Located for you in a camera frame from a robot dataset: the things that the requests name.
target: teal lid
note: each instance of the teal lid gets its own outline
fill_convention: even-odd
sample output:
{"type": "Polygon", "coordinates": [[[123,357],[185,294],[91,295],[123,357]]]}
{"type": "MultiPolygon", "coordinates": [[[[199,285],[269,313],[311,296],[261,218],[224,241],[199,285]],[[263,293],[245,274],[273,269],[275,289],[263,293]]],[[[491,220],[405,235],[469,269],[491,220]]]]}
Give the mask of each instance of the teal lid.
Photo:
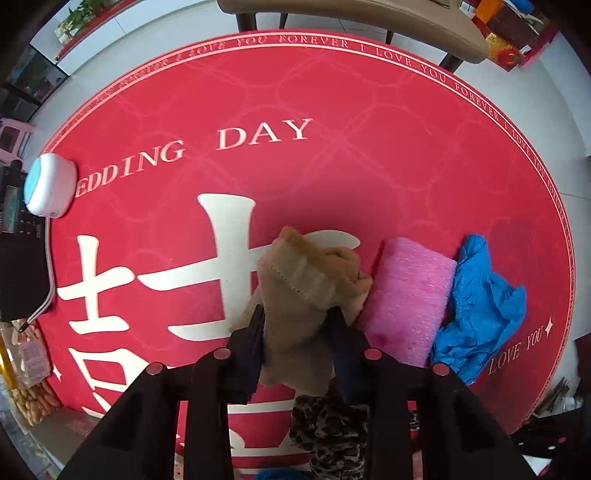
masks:
{"type": "Polygon", "coordinates": [[[23,193],[25,197],[25,203],[27,204],[31,201],[33,192],[37,187],[37,183],[39,183],[39,177],[41,177],[41,159],[37,157],[33,162],[31,170],[27,174],[27,178],[25,179],[25,187],[23,193]]]}

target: white cable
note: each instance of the white cable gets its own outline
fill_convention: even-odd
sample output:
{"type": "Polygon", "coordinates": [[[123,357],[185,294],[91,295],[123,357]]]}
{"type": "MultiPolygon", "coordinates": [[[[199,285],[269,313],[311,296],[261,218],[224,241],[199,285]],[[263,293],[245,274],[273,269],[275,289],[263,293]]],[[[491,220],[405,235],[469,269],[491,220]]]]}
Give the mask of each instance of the white cable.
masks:
{"type": "Polygon", "coordinates": [[[51,247],[49,244],[49,223],[51,219],[49,217],[45,220],[45,255],[47,257],[47,273],[49,275],[49,293],[46,299],[43,301],[41,306],[35,310],[35,312],[27,319],[27,321],[21,326],[19,331],[26,329],[25,325],[29,326],[40,314],[46,311],[53,301],[53,297],[56,295],[56,278],[53,274],[53,263],[51,262],[51,247]]]}

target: white tile floor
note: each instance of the white tile floor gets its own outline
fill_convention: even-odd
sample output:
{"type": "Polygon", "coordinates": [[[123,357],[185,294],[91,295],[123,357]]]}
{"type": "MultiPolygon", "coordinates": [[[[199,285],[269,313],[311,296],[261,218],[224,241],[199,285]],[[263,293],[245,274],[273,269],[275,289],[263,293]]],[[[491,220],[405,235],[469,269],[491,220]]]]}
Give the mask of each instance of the white tile floor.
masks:
{"type": "MultiPolygon", "coordinates": [[[[277,28],[279,14],[259,14],[260,30],[277,28]]],[[[350,21],[290,15],[288,28],[316,28],[384,41],[385,31],[350,21]]],[[[236,31],[233,16],[222,13],[215,2],[205,2],[162,17],[118,40],[80,68],[38,111],[37,132],[27,148],[31,161],[52,133],[85,100],[137,65],[177,47],[236,31]]],[[[395,35],[393,45],[435,63],[444,53],[409,38],[395,35]]],[[[464,63],[456,72],[499,106],[527,136],[558,186],[574,238],[576,304],[570,340],[591,332],[591,162],[572,114],[542,62],[510,73],[489,61],[464,63]]],[[[555,379],[576,381],[576,354],[571,342],[555,379]]]]}

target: red circular joint cap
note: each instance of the red circular joint cap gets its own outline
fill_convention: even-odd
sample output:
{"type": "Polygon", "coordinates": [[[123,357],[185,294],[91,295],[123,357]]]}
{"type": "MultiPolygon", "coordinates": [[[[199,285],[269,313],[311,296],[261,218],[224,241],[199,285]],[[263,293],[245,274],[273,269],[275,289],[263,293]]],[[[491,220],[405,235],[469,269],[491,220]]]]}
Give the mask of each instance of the red circular joint cap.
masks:
{"type": "Polygon", "coordinates": [[[368,348],[363,354],[367,360],[379,360],[382,358],[382,352],[377,348],[368,348]]]}
{"type": "Polygon", "coordinates": [[[227,360],[232,355],[232,351],[229,348],[222,347],[214,351],[213,357],[216,360],[227,360]]]}
{"type": "Polygon", "coordinates": [[[446,364],[435,364],[432,369],[433,373],[440,377],[445,377],[449,373],[449,367],[446,364]]]}
{"type": "Polygon", "coordinates": [[[164,370],[164,365],[159,362],[151,363],[146,367],[148,375],[158,375],[162,370],[164,370]]]}

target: digital display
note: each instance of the digital display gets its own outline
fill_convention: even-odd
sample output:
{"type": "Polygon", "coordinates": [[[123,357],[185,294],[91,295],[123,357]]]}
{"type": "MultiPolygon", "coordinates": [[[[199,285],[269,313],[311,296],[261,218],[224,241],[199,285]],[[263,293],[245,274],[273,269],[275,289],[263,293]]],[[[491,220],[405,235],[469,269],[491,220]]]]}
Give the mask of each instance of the digital display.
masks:
{"type": "Polygon", "coordinates": [[[18,188],[7,185],[2,211],[2,232],[14,233],[18,214],[18,188]]]}

